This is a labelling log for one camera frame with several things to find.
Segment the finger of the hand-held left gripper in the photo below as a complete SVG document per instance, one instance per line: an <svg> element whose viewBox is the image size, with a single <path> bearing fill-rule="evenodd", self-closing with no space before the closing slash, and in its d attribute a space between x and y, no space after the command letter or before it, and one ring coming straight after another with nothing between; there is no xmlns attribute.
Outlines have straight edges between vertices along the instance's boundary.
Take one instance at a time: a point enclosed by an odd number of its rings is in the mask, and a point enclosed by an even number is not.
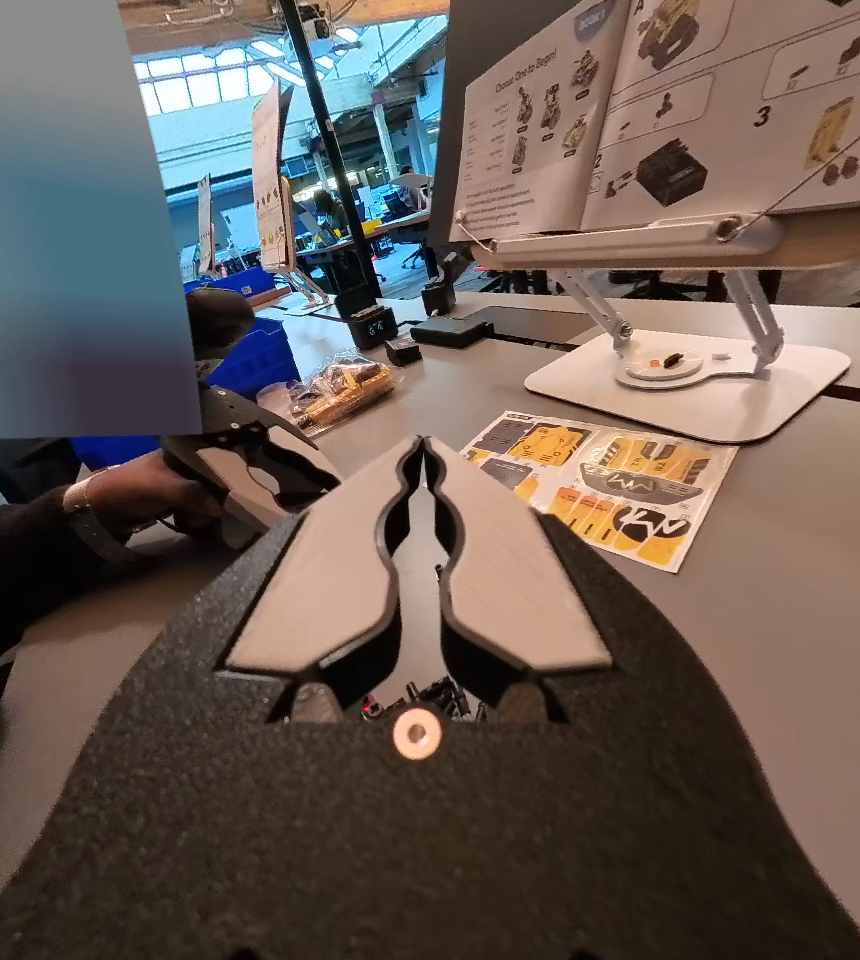
<svg viewBox="0 0 860 960"><path fill-rule="evenodd" d="M297 431L256 423L248 426L248 438L248 476L262 496L325 496L342 483L326 457Z"/></svg>
<svg viewBox="0 0 860 960"><path fill-rule="evenodd" d="M207 446L196 472L214 488L224 514L249 531L304 512L304 460L278 446Z"/></svg>

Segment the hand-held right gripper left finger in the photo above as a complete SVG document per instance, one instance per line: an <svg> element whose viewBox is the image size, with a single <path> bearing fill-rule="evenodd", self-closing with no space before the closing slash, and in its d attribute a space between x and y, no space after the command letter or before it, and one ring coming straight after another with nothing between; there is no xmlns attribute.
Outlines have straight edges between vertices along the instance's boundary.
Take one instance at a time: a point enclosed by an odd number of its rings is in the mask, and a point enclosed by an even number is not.
<svg viewBox="0 0 860 960"><path fill-rule="evenodd" d="M224 669L321 682L358 702L396 666L401 641L393 553L410 532L423 438L404 438L307 510L257 596Z"/></svg>

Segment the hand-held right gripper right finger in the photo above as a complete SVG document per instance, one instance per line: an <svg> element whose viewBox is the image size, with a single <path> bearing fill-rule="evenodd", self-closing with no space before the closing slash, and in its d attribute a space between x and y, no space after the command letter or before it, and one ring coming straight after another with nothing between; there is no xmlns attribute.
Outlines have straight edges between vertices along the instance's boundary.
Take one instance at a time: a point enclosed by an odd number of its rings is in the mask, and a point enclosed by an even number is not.
<svg viewBox="0 0 860 960"><path fill-rule="evenodd" d="M545 516L437 438L424 438L439 574L441 649L484 702L513 685L612 668L612 655L544 528Z"/></svg>

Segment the pile of black connector pins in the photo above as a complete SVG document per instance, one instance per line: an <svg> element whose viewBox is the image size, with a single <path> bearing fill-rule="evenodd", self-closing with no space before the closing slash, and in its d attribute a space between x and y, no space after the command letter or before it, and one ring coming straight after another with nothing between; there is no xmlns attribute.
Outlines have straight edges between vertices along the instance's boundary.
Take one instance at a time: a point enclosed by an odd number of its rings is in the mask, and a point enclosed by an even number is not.
<svg viewBox="0 0 860 960"><path fill-rule="evenodd" d="M389 704L368 694L362 702L360 715L364 721L372 723L386 718L396 719L411 708L435 712L456 723L485 723L488 719L486 704L478 702L476 708L471 709L467 693L449 676L433 681L423 689L409 682L403 696Z"/></svg>

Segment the person's left forearm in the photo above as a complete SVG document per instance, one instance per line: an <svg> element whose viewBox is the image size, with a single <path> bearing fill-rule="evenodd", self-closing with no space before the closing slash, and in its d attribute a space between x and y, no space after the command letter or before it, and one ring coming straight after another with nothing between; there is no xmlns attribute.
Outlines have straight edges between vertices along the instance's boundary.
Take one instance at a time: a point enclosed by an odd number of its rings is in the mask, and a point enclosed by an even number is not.
<svg viewBox="0 0 860 960"><path fill-rule="evenodd" d="M0 506L0 655L108 566L72 528L67 491L59 486L26 505Z"/></svg>

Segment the person's left hand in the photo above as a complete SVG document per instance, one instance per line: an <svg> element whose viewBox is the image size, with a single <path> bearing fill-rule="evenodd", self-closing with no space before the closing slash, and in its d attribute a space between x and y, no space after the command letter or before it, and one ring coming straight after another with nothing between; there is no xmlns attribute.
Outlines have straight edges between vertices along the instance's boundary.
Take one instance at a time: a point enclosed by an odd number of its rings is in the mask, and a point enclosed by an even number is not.
<svg viewBox="0 0 860 960"><path fill-rule="evenodd" d="M172 470L160 450L88 478L84 496L100 524L121 541L154 522L172 519L178 529L195 531L222 517L208 490Z"/></svg>

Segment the blue storage bin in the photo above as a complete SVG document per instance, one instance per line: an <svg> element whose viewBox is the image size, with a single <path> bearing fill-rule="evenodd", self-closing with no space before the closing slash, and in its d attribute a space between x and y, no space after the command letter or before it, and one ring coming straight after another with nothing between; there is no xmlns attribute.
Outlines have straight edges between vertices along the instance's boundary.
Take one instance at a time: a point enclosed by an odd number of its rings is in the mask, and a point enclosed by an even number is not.
<svg viewBox="0 0 860 960"><path fill-rule="evenodd" d="M281 321L256 318L254 328L206 379L209 386L255 402L266 387L301 378ZM71 438L79 461L89 471L100 471L160 450L155 436Z"/></svg>
<svg viewBox="0 0 860 960"><path fill-rule="evenodd" d="M284 280L259 267L242 270L215 280L212 278L193 280L184 284L184 293L189 294L200 287L234 292L251 302L253 306L271 304L292 293L291 287Z"/></svg>

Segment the clear bag of yellow parts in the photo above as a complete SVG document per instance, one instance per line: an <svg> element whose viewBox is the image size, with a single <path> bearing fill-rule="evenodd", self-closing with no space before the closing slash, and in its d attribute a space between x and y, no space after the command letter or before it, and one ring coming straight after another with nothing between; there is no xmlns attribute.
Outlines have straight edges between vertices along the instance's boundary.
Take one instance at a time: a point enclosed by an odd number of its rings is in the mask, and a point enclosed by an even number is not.
<svg viewBox="0 0 860 960"><path fill-rule="evenodd" d="M287 384L290 415L315 438L379 402L395 388L390 368L354 350L341 350L302 380Z"/></svg>

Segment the black charging case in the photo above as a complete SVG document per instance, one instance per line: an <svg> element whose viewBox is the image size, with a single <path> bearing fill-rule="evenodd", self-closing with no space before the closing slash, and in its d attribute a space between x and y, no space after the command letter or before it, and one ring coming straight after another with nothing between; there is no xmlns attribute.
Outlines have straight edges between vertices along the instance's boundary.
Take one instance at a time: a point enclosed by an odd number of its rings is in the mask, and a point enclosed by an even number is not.
<svg viewBox="0 0 860 960"><path fill-rule="evenodd" d="M337 294L335 306L340 320L349 329L354 345L361 351L371 351L396 339L399 334L392 310L380 305L366 285Z"/></svg>

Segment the yellow grey sticker sheet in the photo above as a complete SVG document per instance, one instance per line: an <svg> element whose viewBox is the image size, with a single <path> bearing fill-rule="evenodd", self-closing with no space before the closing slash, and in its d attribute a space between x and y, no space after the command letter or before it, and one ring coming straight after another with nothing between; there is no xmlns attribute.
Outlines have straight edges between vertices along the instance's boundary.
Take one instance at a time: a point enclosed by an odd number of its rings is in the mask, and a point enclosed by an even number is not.
<svg viewBox="0 0 860 960"><path fill-rule="evenodd" d="M672 574L737 453L736 446L510 411L461 450L587 544Z"/></svg>

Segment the grey wrist watch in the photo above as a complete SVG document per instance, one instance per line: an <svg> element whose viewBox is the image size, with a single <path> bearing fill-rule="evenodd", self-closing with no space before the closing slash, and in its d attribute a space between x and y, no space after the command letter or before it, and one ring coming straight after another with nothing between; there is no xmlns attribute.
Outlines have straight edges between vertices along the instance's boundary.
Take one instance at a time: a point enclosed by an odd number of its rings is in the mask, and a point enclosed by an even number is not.
<svg viewBox="0 0 860 960"><path fill-rule="evenodd" d="M128 547L128 542L134 536L134 527L130 521L96 510L89 490L94 480L115 469L115 466L106 467L68 486L62 507L71 532L91 553L109 564L122 566L139 559Z"/></svg>

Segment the wooden background book stand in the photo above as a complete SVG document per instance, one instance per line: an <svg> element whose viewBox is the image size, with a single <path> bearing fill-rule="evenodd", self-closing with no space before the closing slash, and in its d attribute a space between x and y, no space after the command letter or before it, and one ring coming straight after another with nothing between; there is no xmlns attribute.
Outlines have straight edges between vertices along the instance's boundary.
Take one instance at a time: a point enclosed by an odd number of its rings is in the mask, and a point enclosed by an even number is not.
<svg viewBox="0 0 860 960"><path fill-rule="evenodd" d="M262 269L286 282L300 301L289 310L309 315L330 304L330 297L299 268L289 182L281 173L285 110L292 92L272 79L251 115L251 174Z"/></svg>
<svg viewBox="0 0 860 960"><path fill-rule="evenodd" d="M218 275L218 270L209 174L206 174L197 184L197 248L197 275L201 278L214 279Z"/></svg>

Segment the black flat power bank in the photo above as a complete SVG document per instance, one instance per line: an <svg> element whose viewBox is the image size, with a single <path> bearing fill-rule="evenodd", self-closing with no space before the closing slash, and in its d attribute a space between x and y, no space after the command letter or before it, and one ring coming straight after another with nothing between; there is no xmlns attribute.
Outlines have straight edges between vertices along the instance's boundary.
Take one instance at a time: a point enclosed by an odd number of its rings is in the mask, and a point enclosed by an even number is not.
<svg viewBox="0 0 860 960"><path fill-rule="evenodd" d="M488 339L494 330L492 324L484 318L432 317L415 323L410 336L415 343L463 350L476 342Z"/></svg>

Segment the black pole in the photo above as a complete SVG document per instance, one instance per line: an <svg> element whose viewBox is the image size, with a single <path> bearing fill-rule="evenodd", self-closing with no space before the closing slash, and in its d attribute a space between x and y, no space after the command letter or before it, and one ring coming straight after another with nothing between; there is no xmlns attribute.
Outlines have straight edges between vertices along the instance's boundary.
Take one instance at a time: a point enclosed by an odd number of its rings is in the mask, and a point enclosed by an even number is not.
<svg viewBox="0 0 860 960"><path fill-rule="evenodd" d="M349 231L353 240L364 281L370 292L377 299L383 297L383 292L372 262L372 250L368 239L364 235L362 222L355 208L352 190L347 178L346 167L340 151L338 138L332 118L321 89L320 80L316 73L316 63L312 56L303 21L296 1L279 1L289 39L292 42L296 57L300 63L304 78L305 89L319 128L321 141L328 157L333 175L336 178L340 201L347 215Z"/></svg>

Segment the instruction booklet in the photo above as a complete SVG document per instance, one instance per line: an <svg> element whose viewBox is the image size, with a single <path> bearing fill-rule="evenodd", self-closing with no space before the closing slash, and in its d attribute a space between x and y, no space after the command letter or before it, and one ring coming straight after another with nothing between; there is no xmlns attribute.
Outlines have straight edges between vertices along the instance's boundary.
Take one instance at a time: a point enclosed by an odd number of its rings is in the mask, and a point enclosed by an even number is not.
<svg viewBox="0 0 860 960"><path fill-rule="evenodd" d="M860 207L860 1L452 2L450 237Z"/></svg>

